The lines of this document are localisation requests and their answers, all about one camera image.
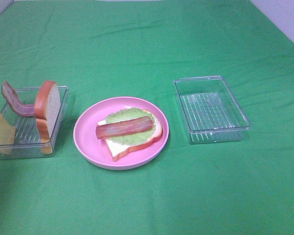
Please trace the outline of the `green lettuce leaf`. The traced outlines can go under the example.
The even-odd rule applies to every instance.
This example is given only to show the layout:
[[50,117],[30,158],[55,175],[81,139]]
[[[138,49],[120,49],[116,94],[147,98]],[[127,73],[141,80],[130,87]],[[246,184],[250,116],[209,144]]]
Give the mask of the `green lettuce leaf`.
[[145,117],[145,116],[148,116],[153,121],[153,127],[150,130],[147,130],[145,132],[125,135],[125,136],[110,137],[110,138],[107,138],[106,140],[113,141],[122,145],[140,145],[148,141],[148,139],[150,139],[151,136],[157,132],[156,131],[157,126],[156,126],[156,120],[154,115],[147,110],[142,110],[135,107],[132,107],[129,109],[122,109],[118,112],[109,114],[105,118],[105,122],[107,124],[115,123],[115,122],[136,119],[136,118]]

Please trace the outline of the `green tablecloth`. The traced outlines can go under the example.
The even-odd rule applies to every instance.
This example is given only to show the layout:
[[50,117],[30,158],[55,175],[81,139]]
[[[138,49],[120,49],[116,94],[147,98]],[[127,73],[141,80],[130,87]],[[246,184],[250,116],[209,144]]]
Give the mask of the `green tablecloth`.
[[[250,121],[242,141],[187,141],[173,81],[210,75]],[[0,87],[47,79],[69,87],[56,152],[0,160],[0,235],[294,235],[294,44],[250,1],[16,1]],[[114,96],[168,119],[145,166],[105,170],[74,145],[80,114]]]

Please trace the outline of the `pink round plate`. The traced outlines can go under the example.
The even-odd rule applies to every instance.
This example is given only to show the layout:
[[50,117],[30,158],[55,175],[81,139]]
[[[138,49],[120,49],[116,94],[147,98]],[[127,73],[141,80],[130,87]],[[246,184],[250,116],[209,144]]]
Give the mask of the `pink round plate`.
[[[160,120],[163,134],[160,140],[149,147],[130,152],[118,161],[113,161],[108,146],[96,138],[95,129],[99,121],[110,113],[137,107],[148,110]],[[100,101],[84,111],[75,123],[73,139],[79,152],[89,162],[106,169],[127,170],[140,167],[153,160],[164,148],[169,137],[169,124],[165,114],[151,102],[131,96],[119,96]]]

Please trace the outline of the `right clear plastic tray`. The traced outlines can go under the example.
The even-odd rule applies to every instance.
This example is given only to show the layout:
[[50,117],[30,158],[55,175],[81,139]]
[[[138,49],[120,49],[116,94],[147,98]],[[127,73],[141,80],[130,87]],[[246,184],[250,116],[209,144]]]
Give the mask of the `right clear plastic tray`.
[[174,80],[190,144],[240,141],[250,122],[220,75]]

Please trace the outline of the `bread slice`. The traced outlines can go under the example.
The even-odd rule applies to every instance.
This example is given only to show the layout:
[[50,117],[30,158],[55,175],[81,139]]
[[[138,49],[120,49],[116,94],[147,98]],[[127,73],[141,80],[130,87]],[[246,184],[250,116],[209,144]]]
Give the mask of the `bread slice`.
[[[156,117],[156,115],[154,113],[152,113],[155,117],[156,120],[156,133],[153,134],[151,136],[150,139],[148,139],[148,141],[140,144],[140,145],[122,145],[122,144],[118,144],[116,142],[113,141],[107,141],[106,139],[104,139],[105,144],[107,145],[110,154],[112,156],[113,161],[118,161],[120,158],[126,156],[128,153],[130,152],[134,152],[134,151],[138,151],[138,150],[142,150],[145,149],[147,147],[149,147],[150,145],[152,145],[153,143],[157,142],[158,140],[160,140],[160,138],[162,137],[162,133],[163,133],[163,128],[161,125],[160,120]],[[104,120],[101,120],[97,123],[98,125],[104,125],[107,124]]]
[[40,87],[34,104],[34,116],[40,135],[41,143],[47,143],[41,148],[43,154],[50,155],[53,152],[51,136],[54,131],[61,101],[56,82],[47,80]]

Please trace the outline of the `clear plastic tray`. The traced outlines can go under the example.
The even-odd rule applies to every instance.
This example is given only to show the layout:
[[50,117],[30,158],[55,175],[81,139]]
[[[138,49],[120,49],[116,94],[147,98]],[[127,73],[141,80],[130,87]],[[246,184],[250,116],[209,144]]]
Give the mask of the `clear plastic tray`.
[[50,157],[55,153],[56,139],[62,120],[65,118],[65,112],[68,106],[67,86],[59,86],[60,110],[57,115],[56,124],[51,135],[50,141],[41,142],[39,131],[34,117],[22,117],[15,113],[5,103],[0,108],[0,112],[5,120],[16,127],[14,143],[9,145],[0,145],[0,160],[24,159],[24,158],[43,158]]
[[250,122],[220,75],[174,80],[190,144],[240,141]]

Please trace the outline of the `left clear plastic tray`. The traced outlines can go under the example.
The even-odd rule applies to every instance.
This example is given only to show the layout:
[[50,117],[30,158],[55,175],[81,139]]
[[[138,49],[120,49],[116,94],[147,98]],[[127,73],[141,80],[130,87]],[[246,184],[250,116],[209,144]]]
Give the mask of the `left clear plastic tray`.
[[39,131],[34,117],[22,117],[15,113],[5,103],[0,108],[0,112],[5,120],[16,127],[14,143],[9,145],[0,145],[0,160],[24,159],[24,158],[43,158],[50,157],[55,153],[56,139],[62,120],[65,118],[65,112],[68,106],[67,86],[59,86],[60,110],[57,115],[56,124],[51,135],[50,141],[41,142]]

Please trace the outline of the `bacon strip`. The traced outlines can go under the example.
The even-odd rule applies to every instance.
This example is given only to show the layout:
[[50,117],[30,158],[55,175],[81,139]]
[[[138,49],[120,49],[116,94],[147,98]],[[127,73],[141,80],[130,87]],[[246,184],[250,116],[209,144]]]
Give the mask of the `bacon strip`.
[[15,113],[23,117],[34,116],[34,104],[21,102],[17,92],[7,81],[3,81],[1,85],[1,94]]
[[98,125],[96,127],[97,139],[125,136],[148,131],[153,128],[153,121],[148,116],[135,119]]

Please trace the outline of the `yellow cheese slice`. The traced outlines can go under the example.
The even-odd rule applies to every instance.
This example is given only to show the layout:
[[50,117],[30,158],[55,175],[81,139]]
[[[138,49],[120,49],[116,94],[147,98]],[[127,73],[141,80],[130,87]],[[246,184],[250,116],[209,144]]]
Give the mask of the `yellow cheese slice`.
[[[16,127],[8,123],[0,112],[0,145],[13,145],[15,139]],[[0,147],[0,153],[11,155],[11,148]]]

